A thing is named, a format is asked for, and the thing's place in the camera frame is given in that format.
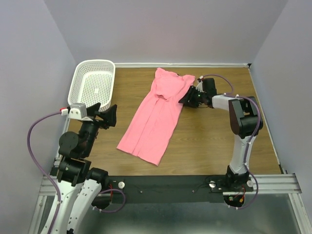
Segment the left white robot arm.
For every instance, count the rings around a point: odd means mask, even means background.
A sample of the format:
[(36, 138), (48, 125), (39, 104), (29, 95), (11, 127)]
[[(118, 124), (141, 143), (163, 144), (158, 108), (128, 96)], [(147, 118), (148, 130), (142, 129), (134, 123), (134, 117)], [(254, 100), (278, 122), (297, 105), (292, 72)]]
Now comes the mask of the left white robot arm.
[(117, 105), (100, 111), (100, 103), (86, 107), (75, 103), (61, 110), (62, 115), (82, 123), (78, 133), (67, 131), (59, 139), (57, 192), (42, 229), (43, 234), (76, 234), (92, 201), (108, 187), (108, 172), (91, 168), (87, 160), (99, 129), (117, 123)]

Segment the pink t shirt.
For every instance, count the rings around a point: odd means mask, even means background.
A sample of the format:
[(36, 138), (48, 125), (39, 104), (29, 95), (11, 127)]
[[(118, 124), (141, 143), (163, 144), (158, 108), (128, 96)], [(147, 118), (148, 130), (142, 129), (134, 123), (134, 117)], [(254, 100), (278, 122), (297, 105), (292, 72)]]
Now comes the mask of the pink t shirt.
[(178, 123), (179, 101), (193, 85), (193, 75), (157, 68), (151, 89), (137, 109), (117, 149), (159, 165)]

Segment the white perforated plastic basket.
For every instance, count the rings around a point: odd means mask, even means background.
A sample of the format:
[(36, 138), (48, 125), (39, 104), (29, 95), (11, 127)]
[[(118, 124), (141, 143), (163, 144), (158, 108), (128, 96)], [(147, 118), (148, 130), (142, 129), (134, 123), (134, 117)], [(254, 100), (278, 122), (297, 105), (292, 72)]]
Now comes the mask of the white perforated plastic basket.
[(110, 60), (91, 59), (80, 62), (74, 71), (68, 104), (83, 103), (90, 107), (100, 103), (100, 111), (111, 106), (115, 81), (115, 64)]

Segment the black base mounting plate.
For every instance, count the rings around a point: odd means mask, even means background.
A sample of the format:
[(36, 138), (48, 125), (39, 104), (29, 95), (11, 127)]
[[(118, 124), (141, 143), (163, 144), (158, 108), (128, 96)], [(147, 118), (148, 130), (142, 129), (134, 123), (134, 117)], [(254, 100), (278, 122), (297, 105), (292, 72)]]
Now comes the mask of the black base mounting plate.
[(254, 191), (250, 182), (228, 185), (224, 175), (110, 176), (109, 188), (123, 191), (128, 204), (222, 203), (225, 196)]

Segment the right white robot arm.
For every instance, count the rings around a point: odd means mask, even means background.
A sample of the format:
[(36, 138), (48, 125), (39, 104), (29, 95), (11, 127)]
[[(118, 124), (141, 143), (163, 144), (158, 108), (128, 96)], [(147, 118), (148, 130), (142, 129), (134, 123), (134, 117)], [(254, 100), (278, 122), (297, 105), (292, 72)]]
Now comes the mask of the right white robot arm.
[(249, 160), (252, 146), (263, 127), (263, 120), (255, 97), (243, 97), (232, 94), (218, 94), (213, 78), (202, 76), (198, 85), (190, 86), (179, 103), (187, 107), (198, 108), (201, 104), (212, 109), (229, 112), (230, 127), (234, 134), (233, 156), (223, 185), (234, 188), (247, 183), (249, 179)]

